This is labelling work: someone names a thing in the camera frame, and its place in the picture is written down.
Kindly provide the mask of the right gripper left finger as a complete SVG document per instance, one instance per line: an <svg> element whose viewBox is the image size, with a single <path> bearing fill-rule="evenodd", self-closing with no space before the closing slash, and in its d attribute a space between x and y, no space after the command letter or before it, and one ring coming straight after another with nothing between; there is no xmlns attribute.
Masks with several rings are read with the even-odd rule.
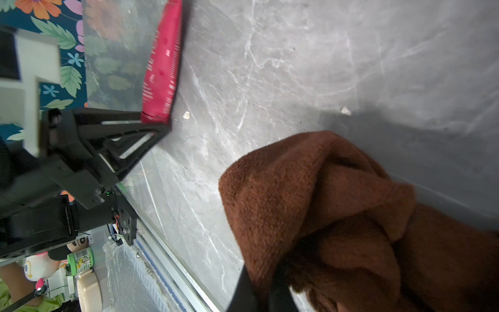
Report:
<svg viewBox="0 0 499 312"><path fill-rule="evenodd" d="M226 312L258 312L259 303L247 268L243 266L239 280Z"/></svg>

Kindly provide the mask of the brown cloth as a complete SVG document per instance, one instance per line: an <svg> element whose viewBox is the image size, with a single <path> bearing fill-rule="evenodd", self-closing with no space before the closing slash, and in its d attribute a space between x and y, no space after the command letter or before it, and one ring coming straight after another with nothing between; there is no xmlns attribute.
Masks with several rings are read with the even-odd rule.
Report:
<svg viewBox="0 0 499 312"><path fill-rule="evenodd" d="M259 311L277 272L316 311L498 310L498 234L421 204L331 131L249 153L218 188Z"/></svg>

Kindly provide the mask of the magenta toothpaste tube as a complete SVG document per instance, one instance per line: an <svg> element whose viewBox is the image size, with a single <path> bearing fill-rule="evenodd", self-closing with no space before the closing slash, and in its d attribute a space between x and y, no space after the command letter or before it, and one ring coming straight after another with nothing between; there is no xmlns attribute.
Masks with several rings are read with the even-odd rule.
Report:
<svg viewBox="0 0 499 312"><path fill-rule="evenodd" d="M155 32L142 88L143 123L167 123L178 85L183 2L168 1Z"/></svg>

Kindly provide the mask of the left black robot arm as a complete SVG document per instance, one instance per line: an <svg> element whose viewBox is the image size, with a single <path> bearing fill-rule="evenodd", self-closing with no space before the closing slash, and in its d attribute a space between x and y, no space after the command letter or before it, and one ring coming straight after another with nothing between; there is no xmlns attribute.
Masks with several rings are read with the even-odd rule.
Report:
<svg viewBox="0 0 499 312"><path fill-rule="evenodd" d="M119 182L169 132L139 112L51 109L42 114L40 155L1 144L1 257L32 256L114 224L128 244L137 214Z"/></svg>

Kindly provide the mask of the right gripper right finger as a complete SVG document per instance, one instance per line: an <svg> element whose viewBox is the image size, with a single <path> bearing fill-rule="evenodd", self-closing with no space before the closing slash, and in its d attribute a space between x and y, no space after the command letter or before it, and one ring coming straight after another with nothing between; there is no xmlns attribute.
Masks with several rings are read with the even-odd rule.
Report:
<svg viewBox="0 0 499 312"><path fill-rule="evenodd" d="M280 272L275 273L272 281L268 296L268 310L269 312L298 312L285 278Z"/></svg>

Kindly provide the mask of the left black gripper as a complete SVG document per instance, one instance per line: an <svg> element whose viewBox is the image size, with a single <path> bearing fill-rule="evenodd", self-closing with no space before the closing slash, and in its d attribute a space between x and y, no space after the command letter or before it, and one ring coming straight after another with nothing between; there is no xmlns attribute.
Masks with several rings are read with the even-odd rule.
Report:
<svg viewBox="0 0 499 312"><path fill-rule="evenodd" d="M61 191L92 209L101 203L98 191L121 182L169 132L165 123L142 123L139 112L47 110L40 122L38 156L21 143L1 143L1 216Z"/></svg>

